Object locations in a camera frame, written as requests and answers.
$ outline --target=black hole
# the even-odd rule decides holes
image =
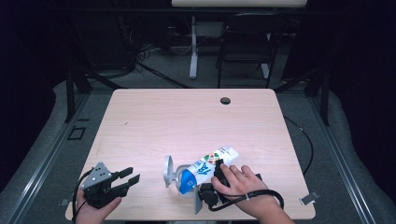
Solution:
[[[223,105],[229,105],[230,102],[231,102],[231,100],[230,100],[230,98],[228,98],[228,97],[223,97],[223,98],[220,99],[220,102],[221,102]]]

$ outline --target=wire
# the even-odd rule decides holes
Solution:
[[[49,2],[51,3],[51,6],[53,8],[58,8],[58,6],[55,4],[55,2],[53,0],[49,0]],[[66,20],[65,17],[62,17],[62,22],[65,26],[65,28],[67,29],[68,33],[70,34],[70,36],[72,37],[72,39],[74,40],[74,42],[76,43],[76,45],[79,47],[79,49],[81,50],[81,52],[84,54],[85,58],[87,59],[87,62],[89,63],[90,67],[99,74],[100,69],[93,63],[93,61],[90,59],[90,57],[88,57],[87,54],[87,50],[85,49],[84,45],[81,43],[78,34],[76,34],[76,32],[71,28],[69,21]],[[117,74],[113,74],[113,75],[108,75],[108,76],[103,76],[107,79],[111,79],[114,77],[123,77],[128,75],[129,73],[131,73],[134,70],[134,65],[131,65],[129,67],[126,67],[125,69],[123,69],[120,73]]]
[[[300,127],[296,122],[292,121],[291,119],[289,119],[286,116],[283,116],[283,118],[285,118],[290,123],[294,124],[298,129],[300,129],[300,131],[304,134],[304,136],[308,140],[309,145],[311,146],[311,156],[309,158],[309,163],[308,163],[308,165],[305,167],[305,169],[303,171],[303,175],[305,175],[306,172],[308,171],[309,167],[311,166],[312,160],[314,159],[314,145],[312,144],[311,138],[309,138],[308,134],[306,134],[306,132],[304,131],[304,129],[302,127]]]
[[[174,84],[174,85],[176,85],[176,86],[178,86],[178,87],[185,88],[185,89],[194,89],[194,87],[187,86],[187,85],[185,85],[185,84],[183,84],[183,83],[181,83],[181,82],[178,82],[178,81],[176,81],[176,80],[173,80],[172,78],[167,77],[166,75],[160,73],[159,71],[154,70],[154,69],[152,69],[152,68],[150,68],[150,67],[145,66],[145,65],[142,64],[141,62],[136,61],[136,63],[139,64],[141,67],[145,68],[146,70],[148,70],[150,73],[154,74],[154,75],[157,76],[157,77],[163,78],[165,81],[167,81],[167,82],[169,82],[169,83],[171,83],[171,84]]]
[[[79,209],[76,210],[77,191],[78,191],[79,185],[81,184],[82,180],[83,180],[85,177],[87,177],[88,175],[90,175],[90,173],[92,172],[92,170],[93,170],[93,168],[91,168],[90,171],[88,171],[87,173],[85,173],[84,175],[82,175],[81,178],[78,180],[76,186],[75,186],[75,190],[74,190],[74,193],[73,193],[73,202],[72,202],[72,207],[73,207],[73,217],[72,217],[72,221],[73,221],[74,223],[76,223],[76,218],[77,218],[79,209],[81,209],[82,205],[84,205],[84,204],[87,202],[87,201],[85,201],[85,202],[79,207]]]
[[[229,203],[225,203],[225,204],[223,204],[223,205],[221,205],[219,207],[215,207],[215,208],[212,205],[209,205],[209,210],[210,211],[216,212],[216,211],[219,211],[219,210],[221,210],[223,208],[226,208],[226,207],[228,207],[230,205],[233,205],[235,203],[239,203],[239,202],[244,201],[244,200],[249,200],[250,198],[257,197],[257,196],[260,196],[260,195],[271,195],[271,196],[274,196],[274,197],[277,198],[280,207],[282,209],[285,207],[285,202],[283,201],[282,196],[278,192],[276,192],[274,190],[271,190],[271,189],[255,190],[255,191],[251,191],[250,193],[247,193],[247,194],[244,194],[244,195],[227,195],[227,194],[222,194],[222,195],[228,196],[228,197],[239,197],[239,198],[237,198],[235,200],[232,200]]]
[[[176,50],[176,49],[180,49],[180,48],[188,48],[188,49],[186,49],[186,50],[183,51],[183,52],[179,52],[179,51]],[[175,54],[182,55],[182,54],[188,53],[188,52],[191,50],[191,48],[192,48],[192,45],[189,45],[189,46],[186,46],[186,47],[181,47],[181,46],[179,46],[179,47],[172,47],[172,46],[171,46],[170,49],[171,49]]]

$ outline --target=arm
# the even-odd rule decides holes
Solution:
[[[122,201],[121,197],[114,199],[111,203],[101,209],[89,206],[85,203],[84,190],[79,189],[77,192],[77,224],[101,224],[105,222],[105,218],[116,209]]]
[[[212,184],[216,191],[228,195],[247,194],[254,190],[268,189],[264,182],[253,174],[247,166],[242,166],[241,171],[235,166],[227,167],[222,164],[221,171],[224,173],[230,187],[222,185],[216,177],[212,177]],[[236,204],[245,213],[257,218],[260,223],[294,223],[291,218],[279,206],[276,199],[269,195],[251,198]]]

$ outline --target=black cable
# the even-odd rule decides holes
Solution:
[[[257,197],[257,196],[260,196],[260,195],[271,195],[271,196],[274,196],[274,197],[277,198],[280,207],[282,209],[285,207],[285,202],[283,201],[282,196],[278,192],[276,192],[274,190],[271,190],[271,189],[255,190],[255,191],[252,191],[252,192],[247,193],[245,195],[227,195],[227,194],[222,194],[222,195],[223,196],[228,196],[228,197],[239,197],[239,198],[237,198],[235,200],[232,200],[229,203],[225,203],[225,204],[223,204],[223,205],[221,205],[219,207],[215,207],[215,208],[213,207],[213,205],[209,205],[209,210],[210,211],[216,212],[216,211],[219,211],[219,210],[221,210],[223,208],[226,208],[226,207],[228,207],[230,205],[233,205],[235,203],[239,203],[239,202],[244,201],[244,200],[249,200],[250,198]]]
[[[53,0],[50,0],[49,2],[51,3],[52,8],[55,8],[55,9],[58,8],[58,6],[54,3]],[[87,56],[88,55],[87,54],[87,50],[84,48],[84,46],[81,43],[81,41],[80,41],[78,35],[76,34],[76,32],[74,32],[73,29],[70,27],[70,24],[66,20],[65,17],[62,17],[62,22],[63,22],[64,26],[66,27],[67,31],[69,32],[70,36],[73,38],[73,40],[76,43],[76,45],[79,47],[81,52],[84,53],[85,58],[87,59],[88,63],[90,64],[90,67],[92,68],[92,70],[99,74],[100,69],[92,62],[90,57]],[[129,73],[131,73],[132,71],[134,71],[134,65],[131,65],[129,67],[126,67],[125,69],[122,69],[122,71],[117,73],[117,74],[108,75],[108,76],[101,75],[101,76],[105,77],[107,79],[111,79],[111,78],[115,78],[115,77],[124,77],[124,76],[128,75]]]
[[[88,175],[90,175],[90,173],[92,172],[93,168],[88,171],[87,173],[85,173],[84,175],[81,176],[81,178],[78,180],[76,186],[75,186],[75,190],[73,192],[73,201],[72,201],[72,207],[73,207],[73,217],[72,217],[72,221],[75,223],[76,222],[76,218],[79,212],[79,209],[81,209],[82,206],[79,207],[78,210],[76,210],[76,200],[77,200],[77,191],[79,188],[79,185],[81,184],[82,180],[87,177]]]
[[[153,44],[146,44],[146,46],[142,46],[142,48],[140,48],[140,53],[150,52],[153,49],[156,49]]]
[[[181,83],[181,82],[178,82],[178,81],[176,81],[176,80],[173,80],[172,78],[167,77],[166,75],[160,73],[159,71],[154,70],[154,69],[152,69],[152,68],[150,68],[150,67],[145,66],[145,65],[142,64],[141,62],[136,61],[136,63],[139,64],[141,67],[145,68],[146,70],[148,70],[150,73],[154,74],[154,75],[157,76],[157,77],[163,78],[165,81],[167,81],[167,82],[169,82],[169,83],[171,83],[171,84],[177,85],[177,86],[179,86],[179,87],[181,87],[181,88],[184,88],[184,89],[193,89],[193,87],[187,86],[187,85],[185,85],[185,84],[183,84],[183,83]]]
[[[309,138],[308,134],[306,134],[306,132],[304,131],[304,129],[302,127],[300,127],[297,123],[295,123],[294,121],[292,121],[291,119],[289,119],[286,116],[283,116],[283,118],[285,118],[286,120],[288,120],[289,122],[294,124],[298,129],[300,129],[300,131],[304,134],[304,136],[308,140],[309,145],[311,146],[311,157],[309,158],[308,165],[305,167],[305,169],[303,171],[303,175],[305,175],[306,172],[308,171],[309,167],[311,166],[312,160],[314,159],[314,145],[312,144],[311,138]]]

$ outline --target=table top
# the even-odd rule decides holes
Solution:
[[[228,105],[222,97],[231,100]],[[238,168],[248,165],[285,200],[293,219],[315,216],[301,167],[276,95],[263,89],[117,90],[93,141],[81,174],[102,161],[110,172],[134,167],[140,182],[107,219],[113,220],[241,220],[253,219],[235,205],[211,212],[204,204],[194,214],[193,198],[181,197],[175,183],[163,181],[164,158],[171,155],[174,171],[219,147],[232,146]],[[113,182],[112,187],[127,178]],[[66,211],[71,219],[71,204]]]
[[[173,7],[305,7],[306,0],[172,0]]]

